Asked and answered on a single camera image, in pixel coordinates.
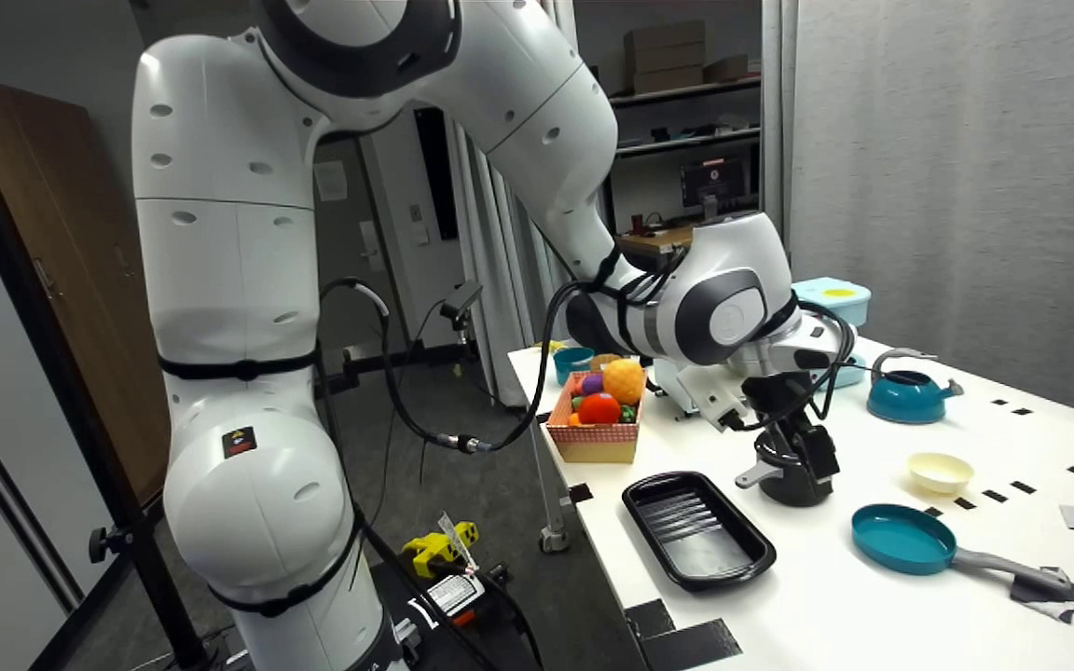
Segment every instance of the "wooden panel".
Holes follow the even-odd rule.
[[[139,222],[89,117],[0,86],[0,194],[134,496],[151,499],[168,460],[168,409]]]

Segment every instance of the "small bowl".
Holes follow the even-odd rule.
[[[916,451],[911,453],[911,486],[933,496],[957,496],[974,481],[974,465],[943,453],[943,451]]]

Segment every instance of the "floor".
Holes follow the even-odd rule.
[[[487,404],[473,364],[408,364],[400,378],[408,407],[415,407],[416,420],[425,426],[502,435],[513,420],[513,415]],[[485,568],[507,568],[512,598],[534,622],[548,671],[642,667],[588,540],[574,534],[572,553],[538,553],[546,496],[529,440],[477,460],[422,446],[422,440],[393,416],[380,371],[360,378],[353,390],[338,390],[332,399],[332,415],[338,426],[348,481],[353,486],[353,499],[367,507],[380,538],[400,544],[431,530],[441,514],[473,519],[480,527],[473,555]],[[226,610],[175,558],[164,527],[155,530],[155,540],[197,634],[217,634],[226,648],[240,648]],[[168,640],[134,574],[127,574],[67,667],[168,667]]]

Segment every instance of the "pan handle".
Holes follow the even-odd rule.
[[[1003,574],[1033,581],[1049,598],[1074,601],[1074,581],[1069,579],[1050,574],[1050,569],[1037,569],[1037,568],[1027,568],[1027,562],[1013,562],[1013,558],[1003,558],[1003,555],[991,555],[991,553],[957,549],[953,553],[953,568],[963,568],[963,569],[1003,569]]]

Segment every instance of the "door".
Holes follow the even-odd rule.
[[[393,352],[408,352],[408,324],[380,235],[375,197],[353,139],[328,139],[318,146],[312,185],[319,286],[338,274],[369,284],[393,307]],[[343,360],[348,347],[380,354],[380,319],[360,296],[328,291],[319,307],[319,352],[328,360]]]

